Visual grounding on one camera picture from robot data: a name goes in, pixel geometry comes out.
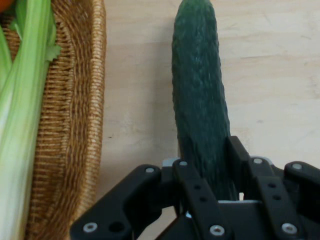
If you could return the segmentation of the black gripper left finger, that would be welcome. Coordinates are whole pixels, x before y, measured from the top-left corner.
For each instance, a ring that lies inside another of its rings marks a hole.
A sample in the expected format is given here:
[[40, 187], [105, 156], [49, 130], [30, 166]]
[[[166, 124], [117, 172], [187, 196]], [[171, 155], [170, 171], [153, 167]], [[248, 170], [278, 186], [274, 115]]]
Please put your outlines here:
[[135, 240], [167, 207], [176, 218], [160, 240], [231, 240], [234, 232], [208, 183], [190, 161], [143, 164], [112, 188], [70, 228], [73, 240]]

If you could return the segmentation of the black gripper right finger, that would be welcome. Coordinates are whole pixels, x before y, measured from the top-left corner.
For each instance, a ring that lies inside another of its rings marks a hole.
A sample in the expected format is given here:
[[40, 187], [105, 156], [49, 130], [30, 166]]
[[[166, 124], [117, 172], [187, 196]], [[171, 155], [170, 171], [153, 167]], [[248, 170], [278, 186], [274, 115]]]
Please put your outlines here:
[[239, 138], [227, 139], [227, 164], [243, 203], [256, 214], [245, 226], [249, 240], [318, 240], [320, 170], [302, 161], [284, 169], [251, 157]]

